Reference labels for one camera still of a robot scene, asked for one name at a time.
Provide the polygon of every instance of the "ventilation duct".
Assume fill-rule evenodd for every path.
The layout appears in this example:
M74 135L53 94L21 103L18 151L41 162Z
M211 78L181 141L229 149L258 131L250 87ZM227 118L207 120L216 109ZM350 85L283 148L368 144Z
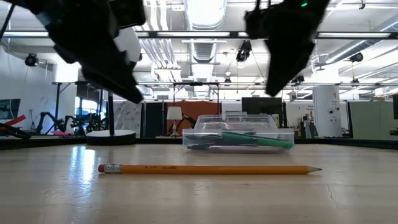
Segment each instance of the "ventilation duct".
M185 19L189 30L217 31L221 30L225 11L226 0L184 0ZM215 59L217 44L191 43L190 52L192 60L198 63L209 63ZM210 80L214 65L192 65L192 75L195 81ZM195 86L195 95L207 95L208 86Z
M390 18L388 21L379 25L374 32L397 32L398 31L398 15ZM332 64L346 59L370 46L373 46L381 40L355 40L345 45L344 47L330 53L325 58L326 64Z
M185 0L185 19L189 30L221 30L226 0ZM216 53L216 44L192 43L190 50L197 62L208 63Z
M153 96L154 95L154 91L149 87L138 85L137 88L144 96Z

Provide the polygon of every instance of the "red object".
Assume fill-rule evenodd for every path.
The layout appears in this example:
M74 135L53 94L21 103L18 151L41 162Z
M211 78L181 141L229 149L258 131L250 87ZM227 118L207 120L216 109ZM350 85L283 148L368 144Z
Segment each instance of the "red object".
M98 172L105 172L105 165L101 164L98 166Z
M51 133L53 133L56 136L70 136L70 135L72 135L71 133L64 133L62 131L51 131Z
M23 121L25 119L26 119L25 115L22 115L22 116L19 116L19 117L13 119L13 120L5 122L4 124L12 126L14 124L20 123L21 121Z

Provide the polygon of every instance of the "green marker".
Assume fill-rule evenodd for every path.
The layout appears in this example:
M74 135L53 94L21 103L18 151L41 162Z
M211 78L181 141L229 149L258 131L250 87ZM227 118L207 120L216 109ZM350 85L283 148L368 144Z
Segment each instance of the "green marker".
M222 137L230 140L256 140L257 144L260 146L277 146L283 147L286 149L291 149L293 147L293 143L285 142L272 138L265 138L260 136L249 136L245 134L231 133L231 132L223 132Z

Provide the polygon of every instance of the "yellow pencil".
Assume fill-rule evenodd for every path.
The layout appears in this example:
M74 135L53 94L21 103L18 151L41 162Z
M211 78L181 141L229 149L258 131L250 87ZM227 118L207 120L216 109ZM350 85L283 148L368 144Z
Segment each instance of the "yellow pencil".
M322 170L310 166L170 166L101 164L107 174L309 174Z

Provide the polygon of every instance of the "table surface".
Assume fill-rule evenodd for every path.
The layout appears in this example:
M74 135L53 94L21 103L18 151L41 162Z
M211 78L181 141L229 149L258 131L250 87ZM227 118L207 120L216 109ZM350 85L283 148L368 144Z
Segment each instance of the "table surface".
M297 145L291 154L178 145L0 151L1 223L398 223L398 151ZM308 165L309 175L99 174L99 164Z

